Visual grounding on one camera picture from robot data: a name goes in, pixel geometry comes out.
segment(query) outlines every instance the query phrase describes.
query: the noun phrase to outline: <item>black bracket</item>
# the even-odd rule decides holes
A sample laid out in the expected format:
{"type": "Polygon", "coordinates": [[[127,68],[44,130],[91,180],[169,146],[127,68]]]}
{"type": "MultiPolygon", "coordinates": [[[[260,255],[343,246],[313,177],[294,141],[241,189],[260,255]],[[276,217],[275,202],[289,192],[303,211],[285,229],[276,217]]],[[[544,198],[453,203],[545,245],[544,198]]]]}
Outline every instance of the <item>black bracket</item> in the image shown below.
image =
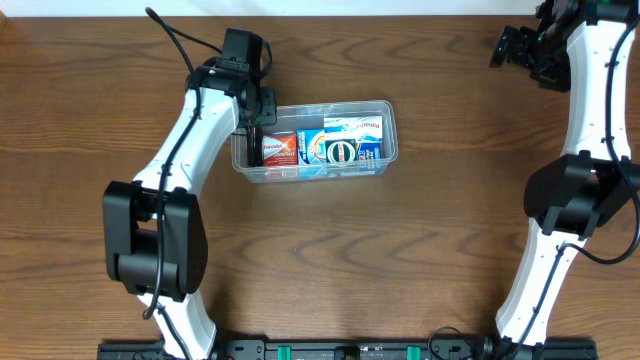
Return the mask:
{"type": "Polygon", "coordinates": [[[489,65],[500,67],[507,61],[528,69],[540,87],[560,92],[571,90],[571,69],[566,51],[551,55],[542,52],[540,36],[538,31],[527,27],[520,30],[505,27],[489,65]]]}
{"type": "MultiPolygon", "coordinates": [[[[622,166],[640,186],[640,166],[623,158],[622,166]]],[[[588,152],[564,155],[529,178],[524,197],[527,216],[542,233],[555,230],[590,237],[631,198],[613,162],[595,160],[588,152]]]]}
{"type": "MultiPolygon", "coordinates": [[[[184,189],[164,193],[165,263],[160,295],[182,301],[200,286],[208,246],[198,198],[184,189]]],[[[157,233],[141,229],[155,213],[157,191],[112,181],[104,193],[103,216],[107,273],[130,294],[155,286],[157,233]]]]}
{"type": "Polygon", "coordinates": [[[262,165],[262,128],[275,125],[278,114],[276,92],[260,85],[271,70],[271,47],[260,36],[245,30],[227,29],[222,55],[214,56],[199,66],[194,76],[187,78],[187,88],[204,86],[222,90],[236,98],[240,110],[238,128],[246,130],[247,163],[262,165]],[[262,49],[269,62],[260,69],[262,49]]]}
{"type": "MultiPolygon", "coordinates": [[[[473,356],[489,360],[491,346],[483,348],[489,338],[443,337],[434,339],[434,352],[445,360],[473,356]]],[[[223,346],[224,358],[233,360],[431,360],[426,342],[270,342],[234,340],[223,346]]]]}
{"type": "Polygon", "coordinates": [[[164,352],[164,341],[155,343],[106,343],[98,345],[97,360],[173,360],[164,352]]]}
{"type": "Polygon", "coordinates": [[[596,343],[591,340],[548,340],[544,345],[523,345],[517,350],[517,344],[503,339],[495,347],[491,359],[509,360],[598,360],[596,343]]]}

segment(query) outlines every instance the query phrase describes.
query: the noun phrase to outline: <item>wood grain surface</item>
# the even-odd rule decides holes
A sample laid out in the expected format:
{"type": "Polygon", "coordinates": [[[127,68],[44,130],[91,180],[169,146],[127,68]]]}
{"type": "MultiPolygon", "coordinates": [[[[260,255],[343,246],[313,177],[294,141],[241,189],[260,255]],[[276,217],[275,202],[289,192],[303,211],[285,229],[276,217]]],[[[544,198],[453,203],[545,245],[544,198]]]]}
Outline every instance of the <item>wood grain surface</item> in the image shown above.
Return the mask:
{"type": "MultiPolygon", "coordinates": [[[[280,105],[384,99],[400,153],[379,177],[252,185],[216,159],[201,197],[202,285],[224,334],[272,339],[489,334],[523,255],[524,186],[558,157],[569,95],[489,69],[530,17],[170,18],[221,44],[271,42],[280,105]]],[[[194,61],[211,54],[186,44],[194,61]]],[[[640,46],[627,126],[640,156],[640,46]]],[[[102,193],[147,164],[182,109],[186,69],[146,18],[9,19],[0,36],[0,358],[91,359],[104,340],[155,339],[104,264],[102,193]]],[[[622,252],[625,207],[587,247],[622,252]]],[[[550,336],[590,336],[603,359],[640,353],[640,256],[578,257],[550,336]]]]}

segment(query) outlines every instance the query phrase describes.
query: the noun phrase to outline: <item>robotic arm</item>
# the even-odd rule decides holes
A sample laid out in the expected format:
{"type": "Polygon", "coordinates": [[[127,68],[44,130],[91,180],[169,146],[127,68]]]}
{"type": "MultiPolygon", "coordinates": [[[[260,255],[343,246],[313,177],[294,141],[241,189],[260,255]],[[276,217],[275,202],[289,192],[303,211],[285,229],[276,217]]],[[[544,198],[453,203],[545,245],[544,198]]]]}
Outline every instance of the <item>robotic arm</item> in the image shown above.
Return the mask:
{"type": "MultiPolygon", "coordinates": [[[[637,5],[547,0],[538,8],[538,30],[507,27],[492,58],[492,66],[507,59],[530,69],[531,77],[543,87],[571,89],[569,129],[561,158],[533,174],[527,184],[524,205],[530,217],[529,239],[515,283],[496,316],[506,344],[530,347],[532,352],[543,347],[551,308],[571,261],[595,228],[631,197],[608,149],[605,95],[612,52],[638,16],[637,5]]],[[[609,126],[611,145],[637,187],[633,175],[638,167],[630,163],[624,121],[633,40],[631,32],[613,65],[609,126]]]]}
{"type": "MultiPolygon", "coordinates": [[[[569,130],[561,157],[534,173],[527,184],[524,207],[530,218],[529,239],[514,285],[496,316],[500,336],[497,345],[490,337],[432,338],[428,343],[291,344],[255,340],[231,341],[226,347],[216,344],[216,326],[207,316],[198,291],[207,263],[198,196],[229,135],[237,128],[246,130],[248,163],[259,166],[261,127],[276,121],[275,92],[260,87],[270,67],[260,69],[263,47],[270,57],[268,43],[250,32],[228,29],[221,56],[207,60],[188,78],[184,108],[158,154],[133,183],[114,181],[104,195],[109,277],[122,282],[152,310],[157,300],[153,315],[164,342],[158,345],[159,350],[151,345],[149,354],[164,351],[175,358],[248,360],[399,359],[406,354],[407,360],[424,360],[420,351],[426,349],[427,360],[533,360],[541,359],[543,353],[548,359],[597,359],[593,343],[546,341],[546,324],[578,252],[612,264],[635,250],[632,244],[623,256],[601,260],[583,247],[596,227],[603,226],[629,198],[636,205],[640,202],[635,195],[640,167],[630,162],[624,122],[626,68],[638,2],[546,0],[537,16],[537,30],[505,29],[491,65],[512,62],[529,69],[531,77],[543,87],[571,90],[569,130]],[[617,60],[611,64],[616,51],[617,60]],[[612,67],[613,100],[608,112],[605,99],[612,67]],[[198,103],[199,114],[195,111],[198,103]],[[194,114],[199,116],[192,123],[194,114]],[[170,170],[161,187],[158,184],[162,183],[167,163],[170,170]],[[138,222],[156,216],[158,202],[164,204],[163,236],[138,226],[138,222]],[[157,247],[161,243],[165,244],[162,253],[157,247]],[[161,272],[157,271],[159,263],[164,264],[161,272]],[[158,279],[161,286],[156,289],[158,279]],[[154,298],[154,291],[159,296],[154,298]],[[245,348],[257,350],[238,353],[245,348]]],[[[140,345],[104,345],[98,350],[98,359],[136,359],[139,352],[140,345]]]]}
{"type": "MultiPolygon", "coordinates": [[[[152,10],[147,12],[181,34],[152,10]]],[[[274,90],[260,87],[270,68],[269,62],[260,69],[263,46],[270,58],[269,45],[259,36],[228,29],[221,56],[207,60],[187,79],[184,107],[160,151],[133,183],[113,181],[104,194],[107,272],[152,311],[157,309],[153,315],[166,340],[164,352],[177,358],[212,356],[216,327],[198,290],[207,263],[198,196],[222,144],[237,128],[246,130],[248,163],[261,165],[261,127],[277,117],[274,90]],[[167,162],[170,168],[160,189],[167,162]],[[164,203],[162,235],[138,226],[157,217],[159,198],[164,203]],[[164,244],[163,256],[158,242],[164,244]],[[161,288],[154,301],[157,277],[161,288]]]]}

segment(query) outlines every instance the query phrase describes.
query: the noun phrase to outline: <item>clear plastic container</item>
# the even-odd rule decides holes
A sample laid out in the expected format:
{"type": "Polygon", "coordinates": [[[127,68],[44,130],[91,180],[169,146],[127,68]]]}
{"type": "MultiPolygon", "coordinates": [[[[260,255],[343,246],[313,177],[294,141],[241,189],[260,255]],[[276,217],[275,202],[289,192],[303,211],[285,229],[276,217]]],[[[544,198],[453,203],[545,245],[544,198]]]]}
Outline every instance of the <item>clear plastic container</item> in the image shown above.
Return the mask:
{"type": "Polygon", "coordinates": [[[379,175],[398,158],[398,139],[393,108],[387,101],[314,104],[278,107],[278,122],[264,127],[265,135],[299,129],[322,129],[325,117],[382,116],[382,156],[378,160],[272,167],[247,166],[247,143],[243,136],[231,137],[233,168],[252,183],[307,181],[339,177],[379,175]]]}

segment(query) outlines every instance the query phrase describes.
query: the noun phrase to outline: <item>black cable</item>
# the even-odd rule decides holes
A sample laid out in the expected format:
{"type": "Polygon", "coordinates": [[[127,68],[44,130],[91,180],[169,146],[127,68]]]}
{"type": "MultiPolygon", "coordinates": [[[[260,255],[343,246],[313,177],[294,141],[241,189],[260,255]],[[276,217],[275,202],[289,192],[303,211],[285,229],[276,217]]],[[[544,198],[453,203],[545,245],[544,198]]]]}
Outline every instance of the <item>black cable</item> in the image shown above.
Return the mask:
{"type": "Polygon", "coordinates": [[[182,48],[182,45],[180,45],[180,42],[178,41],[178,39],[176,39],[176,36],[173,35],[173,32],[171,31],[171,28],[169,28],[169,26],[167,26],[167,24],[165,24],[164,21],[162,21],[160,16],[158,16],[158,14],[156,14],[156,12],[153,11],[152,8],[150,8],[150,7],[145,8],[144,11],[147,13],[147,15],[149,15],[149,17],[153,21],[155,21],[158,24],[160,24],[160,26],[162,26],[164,31],[169,35],[169,37],[171,38],[173,43],[178,48],[178,51],[180,51],[180,55],[182,55],[182,59],[187,64],[187,67],[189,68],[189,73],[193,75],[193,65],[191,65],[191,60],[189,60],[189,57],[187,56],[187,53],[182,48]]]}
{"type": "Polygon", "coordinates": [[[189,34],[185,34],[185,33],[183,33],[182,31],[180,31],[180,30],[178,30],[178,29],[176,29],[176,28],[174,28],[174,27],[171,27],[171,26],[166,25],[166,24],[164,23],[164,21],[162,21],[162,20],[160,19],[160,16],[158,16],[158,14],[156,14],[156,12],[155,12],[155,11],[153,11],[153,9],[151,9],[151,8],[146,8],[146,9],[145,9],[145,11],[147,12],[147,15],[149,15],[153,21],[157,22],[157,23],[158,23],[158,24],[160,24],[162,27],[165,27],[165,26],[166,26],[166,27],[168,27],[168,28],[169,28],[169,30],[171,30],[171,31],[172,31],[173,33],[175,33],[176,35],[182,36],[183,38],[185,38],[185,39],[187,39],[187,40],[191,40],[191,41],[193,41],[194,43],[197,43],[197,44],[200,44],[200,45],[204,45],[204,46],[206,46],[206,47],[208,47],[208,48],[211,48],[211,49],[215,50],[218,54],[222,54],[222,50],[220,50],[220,48],[219,48],[219,47],[217,47],[217,46],[215,46],[215,45],[212,45],[212,44],[209,44],[208,42],[206,42],[206,41],[202,41],[202,40],[200,40],[200,39],[198,39],[198,38],[194,38],[193,36],[191,36],[191,35],[189,35],[189,34]]]}
{"type": "Polygon", "coordinates": [[[622,35],[620,36],[620,39],[618,39],[618,42],[616,43],[615,48],[613,49],[613,52],[611,53],[611,60],[606,65],[608,66],[608,72],[607,72],[607,84],[606,84],[606,94],[605,94],[605,141],[607,144],[607,149],[609,150],[609,155],[611,156],[611,160],[613,161],[616,169],[618,170],[618,173],[623,178],[624,183],[630,192],[631,199],[633,201],[633,205],[635,208],[636,232],[635,232],[633,241],[631,242],[631,245],[629,245],[627,250],[622,255],[614,259],[599,258],[593,255],[592,253],[590,253],[589,251],[572,243],[562,244],[562,246],[558,248],[558,254],[556,255],[556,260],[554,261],[553,266],[551,267],[551,272],[549,272],[549,277],[547,277],[547,281],[542,290],[542,294],[540,295],[540,300],[538,301],[538,305],[535,308],[533,308],[533,315],[531,316],[531,320],[529,320],[529,324],[527,324],[527,327],[522,335],[522,338],[520,339],[520,341],[518,342],[518,345],[515,348],[513,348],[512,350],[505,351],[502,355],[497,357],[498,359],[504,359],[508,356],[514,356],[522,348],[524,341],[526,340],[527,336],[529,336],[529,332],[531,332],[531,329],[535,324],[535,320],[538,317],[540,308],[542,307],[542,304],[547,296],[547,291],[549,290],[549,286],[551,285],[551,281],[553,280],[553,275],[555,275],[556,269],[558,268],[558,264],[560,263],[560,259],[562,258],[562,255],[564,254],[564,250],[566,248],[575,249],[582,255],[586,256],[589,260],[592,260],[598,264],[615,265],[628,259],[636,251],[636,249],[638,248],[638,245],[640,244],[640,199],[638,199],[638,190],[633,185],[633,182],[629,178],[629,175],[622,167],[620,159],[618,158],[618,155],[616,154],[616,151],[613,147],[613,136],[611,136],[611,128],[612,128],[611,118],[613,116],[612,114],[613,73],[618,64],[618,53],[620,52],[622,45],[626,41],[629,34],[638,26],[639,22],[640,22],[640,15],[636,17],[636,19],[622,33],[622,35]]]}
{"type": "MultiPolygon", "coordinates": [[[[149,17],[151,17],[155,22],[162,25],[162,28],[169,35],[171,40],[173,40],[173,43],[178,48],[178,51],[180,51],[180,54],[182,55],[184,62],[187,64],[187,67],[189,68],[189,72],[193,74],[193,66],[191,65],[191,61],[189,60],[189,57],[187,56],[184,49],[180,45],[180,42],[178,42],[178,39],[176,39],[176,37],[173,35],[171,30],[169,29],[169,27],[164,23],[164,21],[162,21],[162,19],[158,16],[158,14],[156,14],[155,11],[153,11],[151,8],[146,8],[145,11],[149,15],[149,17]]],[[[191,117],[191,120],[189,121],[186,128],[178,138],[178,141],[176,141],[175,145],[171,149],[171,152],[169,152],[169,155],[167,156],[167,160],[162,165],[162,171],[160,173],[160,184],[158,185],[158,196],[156,198],[156,215],[157,215],[157,224],[158,224],[158,265],[156,268],[156,284],[155,284],[155,288],[153,289],[153,296],[151,298],[151,303],[149,304],[149,307],[147,307],[142,313],[143,319],[150,319],[151,316],[153,316],[153,312],[156,309],[156,306],[158,305],[158,297],[160,296],[160,289],[162,287],[162,274],[164,272],[164,188],[166,186],[167,176],[169,175],[169,170],[171,168],[171,163],[173,161],[173,158],[175,157],[176,153],[180,149],[180,146],[186,139],[187,135],[189,135],[189,131],[191,131],[191,128],[193,128],[193,125],[195,125],[196,120],[200,116],[201,104],[202,104],[202,99],[200,95],[200,89],[196,89],[196,107],[193,110],[193,116],[191,117]]]]}
{"type": "Polygon", "coordinates": [[[267,65],[264,66],[264,69],[260,71],[260,75],[259,75],[260,80],[264,79],[265,76],[269,75],[269,72],[271,71],[271,64],[273,63],[273,55],[271,54],[271,45],[269,45],[269,42],[264,40],[262,41],[262,44],[264,45],[264,48],[267,49],[267,56],[269,57],[269,62],[267,63],[267,65]]]}
{"type": "Polygon", "coordinates": [[[169,328],[169,333],[171,333],[171,336],[173,336],[173,338],[178,343],[178,346],[180,347],[180,350],[182,350],[182,354],[184,355],[184,358],[186,360],[191,360],[191,356],[189,356],[189,352],[187,351],[187,345],[184,343],[184,340],[182,340],[182,338],[176,332],[176,328],[173,326],[173,322],[171,321],[169,314],[167,314],[167,311],[165,310],[164,306],[162,305],[158,306],[158,313],[162,315],[164,322],[167,324],[167,328],[169,328]]]}
{"type": "MultiPolygon", "coordinates": [[[[460,332],[460,330],[454,328],[453,326],[443,326],[440,329],[436,330],[436,332],[434,332],[431,337],[429,337],[429,341],[427,342],[427,350],[429,350],[429,352],[431,353],[431,355],[436,358],[437,360],[445,360],[443,359],[440,355],[438,355],[434,350],[433,350],[433,339],[441,332],[445,331],[445,330],[451,330],[451,331],[455,331],[458,333],[458,335],[462,335],[462,333],[460,332]]],[[[465,343],[467,343],[467,345],[469,345],[469,347],[471,348],[471,350],[473,351],[473,344],[469,343],[468,340],[463,339],[463,341],[465,343]]],[[[466,359],[471,359],[473,356],[469,356],[466,358],[463,358],[462,360],[466,360],[466,359]]]]}

